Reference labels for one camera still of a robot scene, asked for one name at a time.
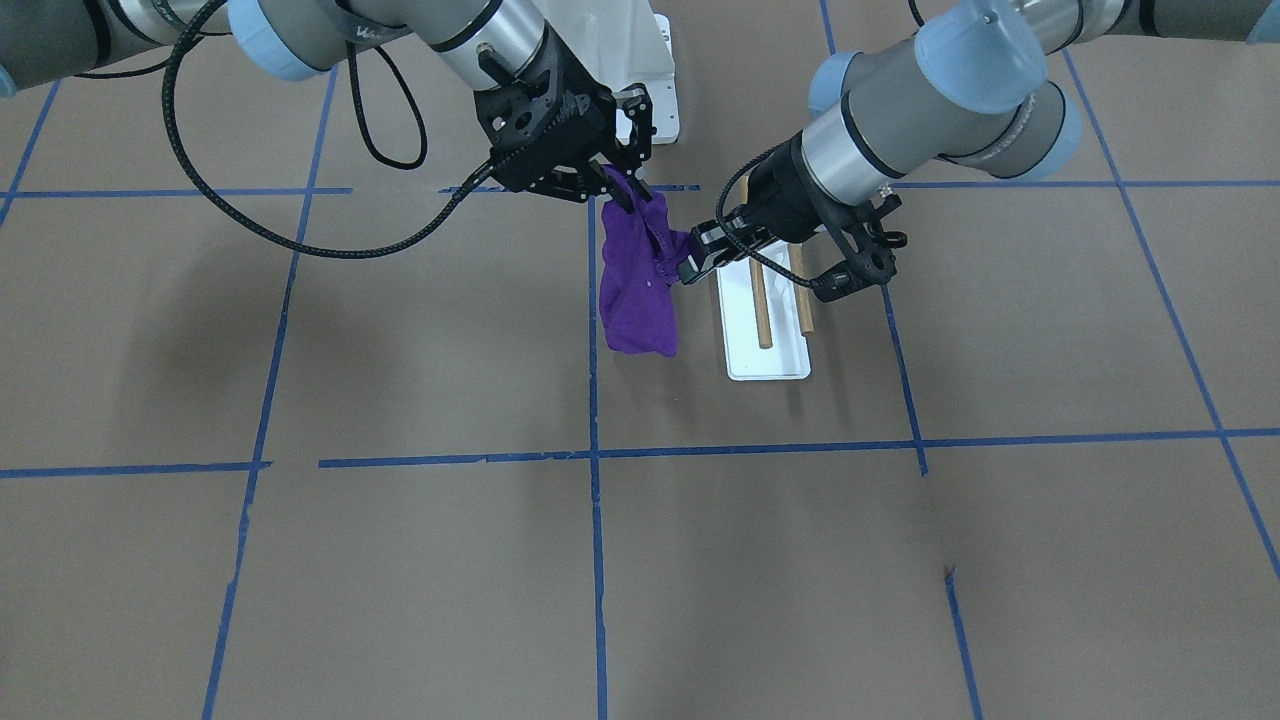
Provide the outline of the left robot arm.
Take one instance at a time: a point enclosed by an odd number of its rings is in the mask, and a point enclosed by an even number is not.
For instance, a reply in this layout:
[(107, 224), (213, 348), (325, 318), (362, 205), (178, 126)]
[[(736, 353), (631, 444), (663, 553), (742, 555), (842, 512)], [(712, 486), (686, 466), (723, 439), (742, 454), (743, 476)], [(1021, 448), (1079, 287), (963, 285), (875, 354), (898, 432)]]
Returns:
[(841, 53), (812, 87), (812, 122), (750, 160), (748, 197), (696, 225), (678, 265), (685, 284), (777, 241), (820, 231), (841, 259), (806, 279), (831, 302), (895, 275), (904, 233), (882, 222), (890, 186), (932, 161), (1002, 181), (1037, 181), (1074, 154), (1082, 118), (1047, 77), (1052, 54), (1106, 35), (1277, 41), (1275, 1), (960, 1), (881, 53)]

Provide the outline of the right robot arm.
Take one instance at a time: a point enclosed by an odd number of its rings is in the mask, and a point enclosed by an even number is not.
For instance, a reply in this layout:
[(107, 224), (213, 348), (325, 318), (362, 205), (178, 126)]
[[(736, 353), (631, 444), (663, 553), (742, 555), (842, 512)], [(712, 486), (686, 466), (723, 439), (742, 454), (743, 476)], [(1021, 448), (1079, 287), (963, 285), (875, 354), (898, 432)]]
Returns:
[(653, 102), (608, 85), (564, 40), (544, 1), (5, 1), (3, 96), (182, 40), (233, 37), (266, 73), (301, 81), (413, 36), (472, 94), (495, 181), (631, 210), (652, 191)]

